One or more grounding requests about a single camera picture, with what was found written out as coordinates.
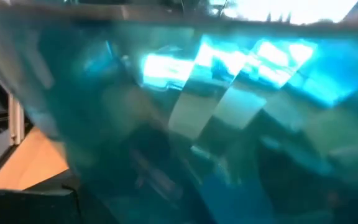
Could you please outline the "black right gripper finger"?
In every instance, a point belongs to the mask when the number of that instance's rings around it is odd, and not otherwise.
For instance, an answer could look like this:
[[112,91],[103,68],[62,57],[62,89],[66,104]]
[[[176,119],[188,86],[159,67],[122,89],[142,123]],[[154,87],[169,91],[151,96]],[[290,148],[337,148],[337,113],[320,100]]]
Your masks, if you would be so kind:
[[66,170],[24,190],[0,189],[0,224],[82,224],[77,183]]

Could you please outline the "blue translucent plastic cup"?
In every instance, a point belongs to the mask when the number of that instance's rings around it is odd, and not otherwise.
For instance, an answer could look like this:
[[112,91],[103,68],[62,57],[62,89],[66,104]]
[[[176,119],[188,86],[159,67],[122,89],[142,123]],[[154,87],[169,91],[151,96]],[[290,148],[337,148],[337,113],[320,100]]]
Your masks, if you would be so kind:
[[0,7],[0,80],[119,224],[358,224],[358,26]]

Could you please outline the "silver frame bracket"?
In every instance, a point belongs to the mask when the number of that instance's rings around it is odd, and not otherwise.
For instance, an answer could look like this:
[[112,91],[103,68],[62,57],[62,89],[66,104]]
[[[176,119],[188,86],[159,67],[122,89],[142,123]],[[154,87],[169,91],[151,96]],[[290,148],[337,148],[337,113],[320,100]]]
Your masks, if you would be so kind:
[[8,100],[9,143],[11,146],[18,146],[25,138],[24,110],[11,94],[9,94]]

